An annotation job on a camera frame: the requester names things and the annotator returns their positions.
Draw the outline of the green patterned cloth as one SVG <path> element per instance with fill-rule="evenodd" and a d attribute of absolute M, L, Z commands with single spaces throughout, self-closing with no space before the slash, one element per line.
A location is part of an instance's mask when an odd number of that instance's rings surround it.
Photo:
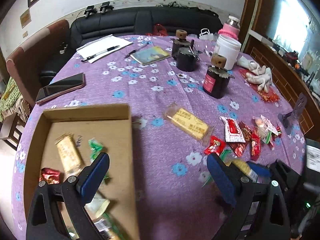
<path fill-rule="evenodd" d="M 17 86 L 16 81 L 12 77 L 10 77 L 5 92 L 1 97 L 1 122 L 4 120 L 3 112 L 9 110 L 16 103 L 20 96 L 21 92 Z"/>

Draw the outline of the white work gloves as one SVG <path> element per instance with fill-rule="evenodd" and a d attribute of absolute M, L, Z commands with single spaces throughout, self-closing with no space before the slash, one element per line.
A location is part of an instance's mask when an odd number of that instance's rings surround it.
<path fill-rule="evenodd" d="M 265 65 L 261 66 L 254 60 L 248 60 L 244 56 L 236 62 L 242 68 L 245 68 L 249 72 L 245 74 L 245 77 L 249 83 L 258 85 L 258 91 L 262 90 L 268 93 L 269 86 L 272 84 L 272 72 L 271 69 Z"/>

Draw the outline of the black jar with cork, rear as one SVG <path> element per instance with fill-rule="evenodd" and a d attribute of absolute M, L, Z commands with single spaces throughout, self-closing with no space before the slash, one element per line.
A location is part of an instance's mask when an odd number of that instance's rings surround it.
<path fill-rule="evenodd" d="M 174 60 L 177 59 L 178 50 L 180 48 L 189 48 L 193 45 L 193 40 L 190 42 L 187 40 L 188 33 L 185 30 L 177 29 L 176 38 L 173 39 L 171 55 Z"/>

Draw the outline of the shallow cardboard box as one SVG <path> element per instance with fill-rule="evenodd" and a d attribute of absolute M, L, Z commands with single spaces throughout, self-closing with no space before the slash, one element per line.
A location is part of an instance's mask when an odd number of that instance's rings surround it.
<path fill-rule="evenodd" d="M 127 104 L 45 110 L 29 146 L 24 175 L 27 239 L 101 239 L 93 212 L 96 192 L 126 239 L 139 239 L 133 178 L 131 112 Z"/>

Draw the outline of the green round cracker packet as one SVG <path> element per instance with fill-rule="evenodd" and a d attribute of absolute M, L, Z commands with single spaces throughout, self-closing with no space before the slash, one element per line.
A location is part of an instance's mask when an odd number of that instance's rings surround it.
<path fill-rule="evenodd" d="M 220 191 L 227 188 L 232 188 L 234 183 L 231 181 L 232 178 L 238 179 L 241 177 L 247 177 L 254 183 L 258 180 L 258 175 L 249 167 L 249 165 L 239 159 L 231 158 L 230 149 L 223 150 L 218 156 L 213 153 L 205 155 L 203 157 L 203 164 L 207 167 L 208 171 L 200 173 L 198 180 L 207 185 L 211 181 L 214 181 Z"/>

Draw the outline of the green candy wrapper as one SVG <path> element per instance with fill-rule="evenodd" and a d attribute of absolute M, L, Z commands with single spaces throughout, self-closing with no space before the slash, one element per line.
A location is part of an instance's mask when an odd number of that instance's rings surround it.
<path fill-rule="evenodd" d="M 93 161 L 100 154 L 100 152 L 102 152 L 104 146 L 101 143 L 99 143 L 98 141 L 96 141 L 94 138 L 89 139 L 88 144 L 89 144 L 89 148 L 91 150 L 91 153 L 89 156 L 90 162 L 93 163 Z"/>

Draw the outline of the small yellow-blue booklet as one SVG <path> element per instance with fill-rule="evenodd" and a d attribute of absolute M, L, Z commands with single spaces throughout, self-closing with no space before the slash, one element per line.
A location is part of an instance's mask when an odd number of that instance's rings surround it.
<path fill-rule="evenodd" d="M 148 65 L 170 58 L 171 54 L 163 50 L 159 46 L 154 46 L 147 49 L 139 50 L 131 54 L 130 57 L 141 65 Z"/>

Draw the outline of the dark red foil snack packet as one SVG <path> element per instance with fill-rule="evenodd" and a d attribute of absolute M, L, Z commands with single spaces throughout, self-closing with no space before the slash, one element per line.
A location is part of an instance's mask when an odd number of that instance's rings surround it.
<path fill-rule="evenodd" d="M 46 181 L 48 184 L 59 184 L 61 172 L 52 168 L 42 168 L 39 181 Z"/>

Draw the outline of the black leather sofa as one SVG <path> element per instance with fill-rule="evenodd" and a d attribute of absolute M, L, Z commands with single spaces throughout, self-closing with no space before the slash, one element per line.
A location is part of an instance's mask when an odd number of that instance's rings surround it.
<path fill-rule="evenodd" d="M 162 25 L 170 36 L 175 35 L 177 29 L 199 35 L 203 28 L 209 29 L 213 34 L 222 28 L 217 13 L 198 8 L 136 7 L 93 14 L 88 18 L 80 17 L 67 31 L 66 52 L 62 55 L 55 53 L 40 68 L 39 81 L 43 86 L 49 84 L 75 50 L 88 42 L 110 34 L 146 35 L 152 33 L 157 24 Z"/>

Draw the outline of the white plastic canister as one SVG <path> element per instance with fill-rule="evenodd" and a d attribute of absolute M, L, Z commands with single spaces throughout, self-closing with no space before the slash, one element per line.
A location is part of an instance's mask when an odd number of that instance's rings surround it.
<path fill-rule="evenodd" d="M 227 35 L 220 34 L 214 46 L 213 53 L 225 57 L 225 69 L 232 70 L 237 61 L 241 46 L 242 44 L 238 40 Z"/>

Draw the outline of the pink white candy packet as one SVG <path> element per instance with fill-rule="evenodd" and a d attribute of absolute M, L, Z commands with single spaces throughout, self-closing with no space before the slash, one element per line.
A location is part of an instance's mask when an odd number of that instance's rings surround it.
<path fill-rule="evenodd" d="M 274 126 L 272 122 L 265 116 L 253 116 L 255 130 L 257 135 L 264 144 L 267 144 L 274 151 L 274 142 L 282 135 L 282 130 L 279 126 Z"/>

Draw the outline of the wooden stool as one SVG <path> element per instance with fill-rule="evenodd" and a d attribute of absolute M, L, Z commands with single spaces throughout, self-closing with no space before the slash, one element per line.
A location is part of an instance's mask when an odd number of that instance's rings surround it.
<path fill-rule="evenodd" d="M 25 122 L 18 114 L 7 116 L 1 123 L 1 140 L 15 151 L 22 136 L 22 132 L 18 129 L 19 126 L 25 127 Z"/>

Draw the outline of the black smartphone pink case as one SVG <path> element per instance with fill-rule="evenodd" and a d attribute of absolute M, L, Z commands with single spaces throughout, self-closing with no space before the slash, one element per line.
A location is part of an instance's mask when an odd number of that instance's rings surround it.
<path fill-rule="evenodd" d="M 37 94 L 35 102 L 37 105 L 42 105 L 63 94 L 83 88 L 85 85 L 86 81 L 84 73 L 67 77 L 41 88 Z"/>

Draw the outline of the wooden cabinet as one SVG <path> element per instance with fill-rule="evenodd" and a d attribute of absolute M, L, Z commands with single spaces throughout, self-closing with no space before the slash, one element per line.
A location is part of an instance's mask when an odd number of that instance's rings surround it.
<path fill-rule="evenodd" d="M 239 41 L 242 42 L 246 54 L 253 56 L 258 63 L 265 63 L 271 68 L 276 87 L 292 107 L 301 93 L 306 96 L 306 106 L 299 118 L 300 126 L 307 138 L 319 141 L 318 103 L 295 70 L 270 48 L 270 42 L 263 42 L 266 38 L 263 31 L 271 19 L 273 5 L 272 0 L 245 0 Z"/>

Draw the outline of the yellow cheese biscuit packet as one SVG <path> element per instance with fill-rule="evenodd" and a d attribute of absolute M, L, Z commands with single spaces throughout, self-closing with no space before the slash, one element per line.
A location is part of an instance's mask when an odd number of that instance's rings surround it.
<path fill-rule="evenodd" d="M 167 107 L 163 112 L 163 116 L 202 145 L 207 145 L 210 142 L 214 127 L 176 103 L 172 103 Z"/>

